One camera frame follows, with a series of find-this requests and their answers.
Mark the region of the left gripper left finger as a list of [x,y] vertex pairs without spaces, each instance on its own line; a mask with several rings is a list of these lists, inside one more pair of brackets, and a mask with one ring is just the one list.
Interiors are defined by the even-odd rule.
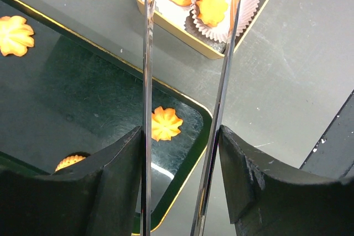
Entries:
[[1,154],[2,235],[130,235],[140,184],[142,130],[47,175]]

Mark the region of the silver metal tongs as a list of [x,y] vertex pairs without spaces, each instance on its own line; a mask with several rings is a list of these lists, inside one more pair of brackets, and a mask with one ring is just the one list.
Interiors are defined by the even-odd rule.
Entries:
[[[153,15],[155,0],[144,0],[145,9],[145,36],[143,42],[143,165],[141,181],[141,215],[140,233],[150,235],[150,209],[151,209],[151,144],[152,144],[152,66],[153,66]],[[200,179],[199,192],[196,200],[191,235],[203,235],[206,221],[207,208],[215,166],[220,126],[227,93],[228,79],[230,76],[231,62],[235,49],[235,40],[240,16],[241,0],[231,0],[230,3],[230,28],[226,41],[225,55],[220,76],[214,114],[207,143],[205,160]]]

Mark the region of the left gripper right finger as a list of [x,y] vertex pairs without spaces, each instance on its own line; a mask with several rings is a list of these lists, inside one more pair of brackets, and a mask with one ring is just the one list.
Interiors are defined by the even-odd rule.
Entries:
[[353,178],[312,174],[262,152],[227,126],[218,141],[237,235],[352,235]]

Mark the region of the orange star flower cookie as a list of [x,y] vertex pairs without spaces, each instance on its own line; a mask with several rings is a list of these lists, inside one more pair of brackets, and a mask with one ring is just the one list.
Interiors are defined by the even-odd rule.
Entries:
[[199,0],[196,4],[199,8],[197,17],[212,28],[223,21],[228,8],[226,0]]

